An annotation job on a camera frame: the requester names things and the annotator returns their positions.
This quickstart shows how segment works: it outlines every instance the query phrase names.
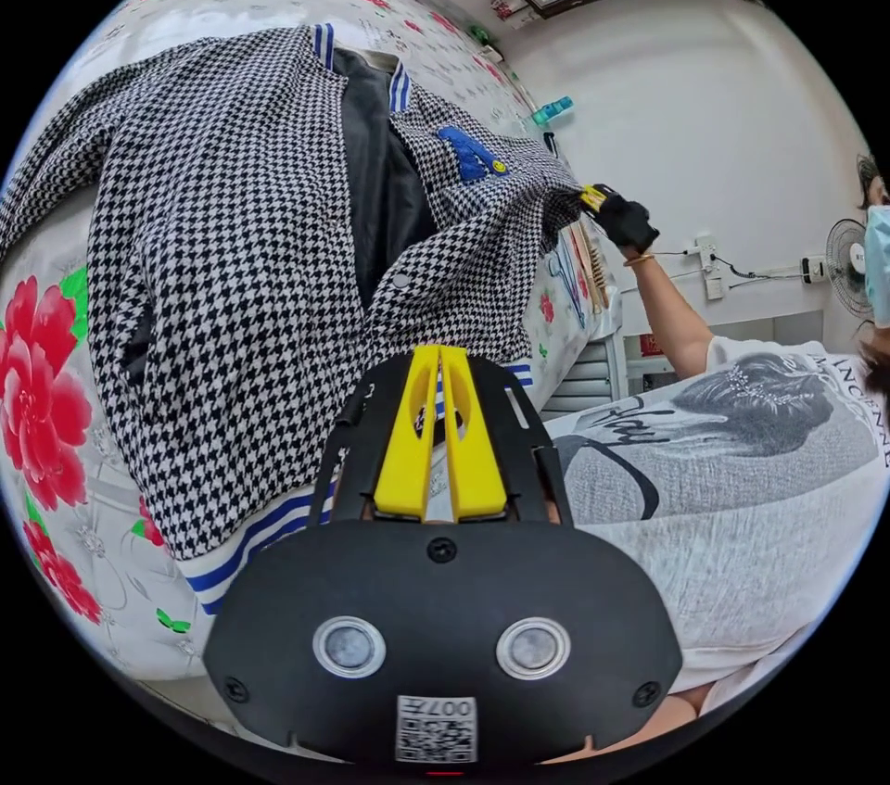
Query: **black gloved hand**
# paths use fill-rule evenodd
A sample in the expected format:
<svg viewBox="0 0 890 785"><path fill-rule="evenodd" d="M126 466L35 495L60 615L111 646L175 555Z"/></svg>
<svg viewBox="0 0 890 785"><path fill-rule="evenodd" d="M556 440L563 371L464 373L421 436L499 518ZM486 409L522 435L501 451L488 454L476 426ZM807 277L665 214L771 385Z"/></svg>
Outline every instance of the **black gloved hand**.
<svg viewBox="0 0 890 785"><path fill-rule="evenodd" d="M660 235L649 224L649 211L636 201L628 201L608 186L595 186L606 194L594 219L605 236L619 250L628 248L644 254Z"/></svg>

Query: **blue patch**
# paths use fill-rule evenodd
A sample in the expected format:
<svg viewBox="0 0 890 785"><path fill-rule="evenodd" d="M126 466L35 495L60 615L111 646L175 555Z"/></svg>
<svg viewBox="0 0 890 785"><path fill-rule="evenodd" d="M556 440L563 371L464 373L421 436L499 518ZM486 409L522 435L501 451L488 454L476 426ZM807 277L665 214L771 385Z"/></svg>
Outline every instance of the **blue patch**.
<svg viewBox="0 0 890 785"><path fill-rule="evenodd" d="M443 127L438 136L454 149L461 179L465 183L474 183L490 175L507 176L510 173L503 161L495 158L478 140L456 127Z"/></svg>

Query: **white t-shirt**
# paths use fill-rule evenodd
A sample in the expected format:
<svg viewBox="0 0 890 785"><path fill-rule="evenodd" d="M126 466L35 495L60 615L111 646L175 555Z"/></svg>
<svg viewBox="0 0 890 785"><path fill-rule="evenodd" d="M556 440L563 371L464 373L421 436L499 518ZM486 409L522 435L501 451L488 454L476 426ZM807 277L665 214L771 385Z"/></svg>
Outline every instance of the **white t-shirt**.
<svg viewBox="0 0 890 785"><path fill-rule="evenodd" d="M547 425L576 526L662 594L683 650L671 691L724 681L707 707L821 620L886 498L881 401L818 343L718 337L704 374Z"/></svg>

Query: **hair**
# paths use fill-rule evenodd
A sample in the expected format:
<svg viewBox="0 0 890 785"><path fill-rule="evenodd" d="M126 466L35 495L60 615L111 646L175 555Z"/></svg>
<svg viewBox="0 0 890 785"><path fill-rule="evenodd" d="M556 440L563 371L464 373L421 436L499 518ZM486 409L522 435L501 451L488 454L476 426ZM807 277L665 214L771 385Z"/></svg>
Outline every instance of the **hair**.
<svg viewBox="0 0 890 785"><path fill-rule="evenodd" d="M878 170L878 165L875 159L871 155L860 155L856 159L856 173L859 176L859 187L862 191L862 201L859 204L860 210L868 210L869 204L869 189L871 189L871 184L881 176L881 172Z"/></svg>
<svg viewBox="0 0 890 785"><path fill-rule="evenodd" d="M865 365L862 375L865 388L872 395L883 398L884 423L890 427L890 351L860 340L859 353Z"/></svg>

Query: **face mask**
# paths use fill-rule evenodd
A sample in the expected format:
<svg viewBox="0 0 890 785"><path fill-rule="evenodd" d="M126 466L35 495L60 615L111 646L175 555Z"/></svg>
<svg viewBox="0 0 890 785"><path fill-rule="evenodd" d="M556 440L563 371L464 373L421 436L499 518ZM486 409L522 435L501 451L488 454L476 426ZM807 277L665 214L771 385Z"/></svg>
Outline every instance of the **face mask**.
<svg viewBox="0 0 890 785"><path fill-rule="evenodd" d="M869 208L865 227L865 293L874 326L890 328L890 206Z"/></svg>

